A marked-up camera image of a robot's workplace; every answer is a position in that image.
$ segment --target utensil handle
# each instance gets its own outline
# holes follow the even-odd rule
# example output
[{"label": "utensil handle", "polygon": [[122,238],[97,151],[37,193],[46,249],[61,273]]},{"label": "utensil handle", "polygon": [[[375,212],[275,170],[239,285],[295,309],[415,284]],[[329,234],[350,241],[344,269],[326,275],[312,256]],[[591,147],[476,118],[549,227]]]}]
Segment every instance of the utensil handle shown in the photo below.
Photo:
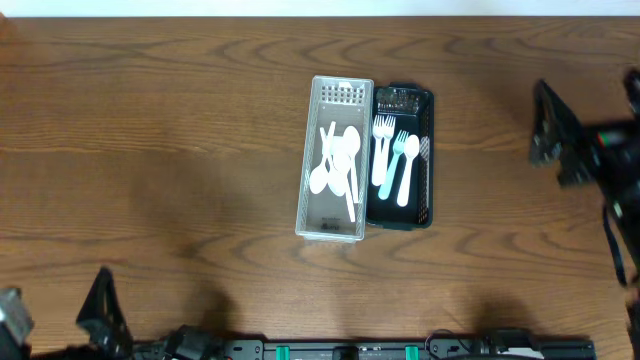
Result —
[{"label": "utensil handle", "polygon": [[356,160],[351,159],[351,190],[353,192],[353,202],[358,204],[360,202],[358,196],[358,176],[356,175]]},{"label": "utensil handle", "polygon": [[384,138],[382,141],[382,153],[380,154],[382,157],[380,158],[380,163],[378,163],[378,172],[380,173],[378,176],[380,177],[380,181],[383,181],[380,185],[384,184],[386,180],[384,176],[387,172],[387,165],[389,164],[389,144],[391,143],[391,139]]},{"label": "utensil handle", "polygon": [[411,167],[413,166],[413,159],[407,159],[407,164],[404,167],[404,174],[402,174],[402,182],[400,183],[400,191],[398,192],[398,205],[401,207],[407,206],[409,203],[409,187],[411,186]]},{"label": "utensil handle", "polygon": [[376,150],[373,154],[373,171],[371,171],[371,183],[373,186],[380,186],[384,179],[381,179],[382,175],[380,174],[380,155],[382,154],[382,149],[380,148],[380,140],[376,139]]},{"label": "utensil handle", "polygon": [[322,137],[322,153],[329,154],[331,152],[331,142],[333,141],[333,132],[336,129],[336,122],[332,121],[329,125],[329,134],[325,134],[324,128],[320,127],[320,137]]},{"label": "utensil handle", "polygon": [[318,166],[324,166],[330,154],[329,151],[327,151],[327,144],[329,143],[329,141],[327,141],[327,134],[325,134],[323,127],[320,127],[320,136],[322,137],[322,160],[320,161],[320,165]]},{"label": "utensil handle", "polygon": [[387,175],[384,179],[384,184],[380,187],[378,191],[378,197],[380,200],[387,200],[389,198],[389,193],[391,193],[391,186],[393,186],[393,178],[396,175],[396,168],[398,167],[398,159],[400,159],[400,154],[393,154],[393,158],[391,159],[391,164],[389,165],[389,169],[387,169]]},{"label": "utensil handle", "polygon": [[355,211],[353,210],[353,199],[351,199],[351,189],[349,189],[349,181],[347,177],[344,177],[345,186],[347,187],[347,191],[344,192],[344,197],[347,198],[347,211],[349,211],[349,220],[351,222],[356,222]]}]

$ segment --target green clip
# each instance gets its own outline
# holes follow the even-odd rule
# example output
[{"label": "green clip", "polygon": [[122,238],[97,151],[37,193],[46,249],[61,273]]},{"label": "green clip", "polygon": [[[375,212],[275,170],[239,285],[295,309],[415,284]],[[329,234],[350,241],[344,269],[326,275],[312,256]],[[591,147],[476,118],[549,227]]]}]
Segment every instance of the green clip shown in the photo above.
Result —
[{"label": "green clip", "polygon": [[417,346],[407,346],[404,351],[407,354],[407,360],[420,360],[420,350]]},{"label": "green clip", "polygon": [[276,360],[289,360],[289,347],[288,346],[277,346],[276,347]]}]

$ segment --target white plastic fork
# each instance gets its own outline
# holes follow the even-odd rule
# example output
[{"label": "white plastic fork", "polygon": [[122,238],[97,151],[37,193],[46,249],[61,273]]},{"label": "white plastic fork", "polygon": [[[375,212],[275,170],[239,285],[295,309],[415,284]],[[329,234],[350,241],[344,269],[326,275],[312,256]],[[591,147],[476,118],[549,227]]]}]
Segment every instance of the white plastic fork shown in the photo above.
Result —
[{"label": "white plastic fork", "polygon": [[380,186],[384,182],[384,172],[380,174],[380,160],[382,157],[381,140],[385,134],[384,116],[376,115],[373,122],[373,138],[376,140],[376,148],[373,153],[373,169],[371,170],[371,183],[373,186]]},{"label": "white plastic fork", "polygon": [[409,189],[411,187],[411,168],[413,159],[420,153],[420,140],[415,135],[409,136],[404,144],[404,156],[407,161],[404,164],[404,173],[402,174],[402,182],[398,191],[398,206],[405,207],[409,203]]},{"label": "white plastic fork", "polygon": [[382,184],[382,186],[380,186],[380,190],[378,190],[378,197],[380,200],[387,200],[389,198],[391,187],[393,186],[393,179],[396,176],[398,160],[400,159],[400,155],[404,153],[404,144],[408,137],[409,133],[404,130],[400,131],[398,136],[396,136],[396,140],[394,141],[392,148],[393,158],[391,159],[391,164],[385,174],[386,179],[384,180],[384,184]]},{"label": "white plastic fork", "polygon": [[384,123],[382,158],[380,160],[380,163],[378,164],[378,166],[380,166],[380,169],[378,171],[380,172],[380,177],[382,178],[382,183],[380,183],[380,185],[384,184],[384,181],[386,179],[387,165],[389,164],[389,145],[391,144],[391,139],[393,138],[395,127],[396,117],[387,116],[387,120]]}]

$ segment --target wooden table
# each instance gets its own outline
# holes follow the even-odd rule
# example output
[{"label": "wooden table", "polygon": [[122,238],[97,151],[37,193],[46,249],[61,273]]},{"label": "wooden table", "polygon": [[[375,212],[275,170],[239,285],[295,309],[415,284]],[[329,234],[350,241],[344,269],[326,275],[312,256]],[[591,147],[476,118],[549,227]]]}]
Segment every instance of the wooden table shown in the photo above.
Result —
[{"label": "wooden table", "polygon": [[[522,326],[628,359],[597,187],[527,161],[541,77],[627,116],[632,18],[9,19],[0,37],[0,285],[41,352],[82,343],[101,264],[133,334],[269,338]],[[311,79],[436,94],[435,221],[356,246],[294,235]]]}]

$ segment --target white plastic spoon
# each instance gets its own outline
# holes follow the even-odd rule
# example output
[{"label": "white plastic spoon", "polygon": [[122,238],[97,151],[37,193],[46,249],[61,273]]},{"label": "white plastic spoon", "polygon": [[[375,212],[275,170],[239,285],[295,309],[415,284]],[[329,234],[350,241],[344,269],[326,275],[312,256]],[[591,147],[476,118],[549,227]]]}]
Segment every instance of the white plastic spoon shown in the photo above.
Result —
[{"label": "white plastic spoon", "polygon": [[342,146],[344,151],[351,158],[351,191],[353,193],[353,202],[355,204],[360,201],[358,196],[358,176],[356,175],[356,154],[360,151],[360,134],[353,126],[348,126],[342,134]]},{"label": "white plastic spoon", "polygon": [[337,197],[341,197],[344,195],[346,189],[344,187],[344,179],[343,175],[336,169],[336,154],[340,152],[336,151],[333,155],[333,161],[329,161],[329,189],[333,192],[333,194]]},{"label": "white plastic spoon", "polygon": [[333,164],[335,165],[336,174],[335,178],[330,180],[331,183],[341,182],[343,184],[343,194],[347,198],[347,211],[349,211],[349,219],[351,222],[356,221],[355,211],[353,209],[353,199],[351,198],[351,191],[349,190],[349,180],[347,180],[347,173],[351,169],[351,159],[349,155],[344,152],[339,152],[333,156]]}]

